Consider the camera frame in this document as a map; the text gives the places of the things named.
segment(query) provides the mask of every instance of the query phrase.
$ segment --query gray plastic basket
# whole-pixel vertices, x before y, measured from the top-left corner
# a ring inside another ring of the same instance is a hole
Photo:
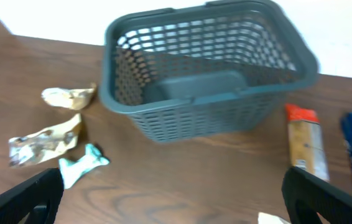
[[[271,1],[215,1],[121,17],[106,33],[101,101],[150,139],[249,130],[318,78]]]

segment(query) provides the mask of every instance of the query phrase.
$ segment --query crumpled wrapper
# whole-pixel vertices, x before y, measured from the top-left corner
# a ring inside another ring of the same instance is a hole
[[[278,216],[270,215],[264,212],[259,212],[257,223],[258,224],[290,224],[289,222],[283,220]]]
[[[11,167],[35,165],[61,156],[76,146],[81,131],[81,114],[25,137],[9,140]]]
[[[63,88],[47,88],[42,91],[42,99],[50,106],[61,106],[71,110],[86,107],[96,92],[96,84],[91,88],[67,90]]]

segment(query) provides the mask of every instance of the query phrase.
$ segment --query candy wrapper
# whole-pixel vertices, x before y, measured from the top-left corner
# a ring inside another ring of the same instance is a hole
[[[31,166],[53,159],[76,146],[81,130],[81,114],[71,120],[25,137],[9,140],[11,167]]]
[[[86,107],[96,92],[96,84],[91,88],[67,90],[63,88],[48,88],[42,92],[42,99],[50,106],[61,106],[71,110]]]
[[[329,181],[320,122],[314,110],[286,104],[290,160],[293,166]]]

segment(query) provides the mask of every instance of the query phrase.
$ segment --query basket holes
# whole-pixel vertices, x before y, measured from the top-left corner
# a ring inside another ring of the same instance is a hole
[[[216,42],[225,42],[226,39],[225,38],[216,38],[215,41]]]
[[[132,55],[132,52],[131,52],[130,50],[126,51],[125,57],[129,57],[129,56],[131,56],[131,55]]]
[[[137,35],[137,32],[134,30],[126,33],[126,37],[133,37],[135,35]]]
[[[180,35],[188,34],[188,30],[180,30],[178,33],[179,33]]]
[[[164,38],[165,36],[163,34],[154,34],[153,36],[155,39],[159,39],[159,38]]]
[[[176,29],[176,25],[174,25],[174,24],[166,25],[165,29]]]
[[[139,29],[139,33],[140,33],[140,34],[146,34],[146,33],[149,33],[149,32],[150,32],[150,30],[147,29],[147,28],[145,28],[145,29]]]
[[[274,57],[278,58],[279,57],[279,54],[278,54],[278,51],[276,50],[272,50],[271,53],[273,54]]]
[[[177,24],[177,26],[179,28],[183,28],[183,27],[188,27],[189,25],[188,25],[188,22],[181,22],[181,23]]]
[[[274,58],[272,58],[272,57],[269,58],[269,61],[270,61],[271,64],[275,64],[275,62],[276,62],[276,61],[274,60]]]
[[[215,19],[204,19],[203,21],[205,24],[212,24],[215,22]]]
[[[118,39],[118,45],[124,44],[125,41],[126,41],[126,37],[121,37],[121,38],[119,38],[119,39]]]
[[[140,44],[137,44],[137,45],[132,47],[132,50],[139,50],[139,49],[141,49]]]
[[[152,43],[144,43],[143,47],[152,47]]]
[[[204,44],[213,44],[215,41],[214,40],[204,40]]]
[[[165,51],[166,48],[165,47],[156,47],[155,50],[158,52],[161,52],[161,51]]]
[[[176,35],[176,32],[168,32],[168,33],[166,33],[167,37],[173,37],[175,35]]]
[[[188,37],[179,37],[178,39],[179,39],[179,41],[186,41],[186,40],[188,40]]]
[[[135,57],[140,57],[140,56],[142,56],[142,55],[143,55],[142,52],[136,52],[136,53],[134,53],[134,56],[135,56]]]
[[[214,27],[214,26],[205,26],[205,27],[203,28],[203,30],[205,30],[205,31],[214,31],[214,30],[215,30],[215,27]]]
[[[205,38],[211,38],[214,37],[215,35],[213,33],[207,33],[203,35]]]
[[[168,40],[166,40],[166,42],[168,42],[168,43],[176,43],[177,42],[177,39],[175,39],[175,38],[171,38],[171,39],[168,39]]]
[[[266,43],[269,48],[273,48],[274,45],[270,40],[268,40]]]
[[[191,39],[192,40],[201,39],[201,35],[192,35]]]
[[[146,41],[146,40],[151,40],[150,36],[142,36],[140,37],[141,40]]]
[[[295,65],[292,64],[292,63],[290,63],[290,62],[288,63],[288,69],[289,69],[289,70],[296,71]]]
[[[263,32],[262,33],[263,38],[268,39],[269,38],[269,33],[268,32]]]
[[[237,31],[237,30],[229,30],[229,31],[227,31],[227,33],[228,33],[229,35],[234,35],[234,34],[237,34],[238,31]]]
[[[277,63],[280,68],[285,68],[284,62],[281,59],[278,59]]]
[[[227,40],[228,41],[235,41],[235,40],[237,40],[237,37],[227,37]]]
[[[216,27],[217,29],[227,29],[227,25],[226,24],[219,24]]]
[[[202,21],[191,21],[191,25],[193,25],[193,26],[202,25]]]
[[[201,32],[202,28],[192,28],[191,32],[195,33],[195,32]]]
[[[158,40],[154,42],[155,45],[164,45],[165,41],[164,40]]]
[[[241,29],[239,31],[240,34],[249,34],[251,31],[250,30],[247,30],[247,29]]]
[[[252,27],[256,30],[264,30],[263,26],[260,26],[259,24],[254,24]]]
[[[162,27],[152,27],[151,30],[152,30],[153,32],[158,32],[158,31],[162,31],[163,28],[162,28]]]
[[[226,35],[226,32],[225,31],[220,31],[220,32],[216,32],[216,35]]]
[[[246,22],[246,21],[244,21],[244,22],[241,23],[241,26],[244,26],[244,27],[251,27],[252,25],[253,25],[252,22]]]

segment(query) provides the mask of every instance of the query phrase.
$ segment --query white wall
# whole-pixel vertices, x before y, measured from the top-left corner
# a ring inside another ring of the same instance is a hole
[[[116,18],[205,0],[0,0],[0,20],[15,35],[104,44]],[[352,0],[276,0],[320,62],[320,72],[352,77]]]

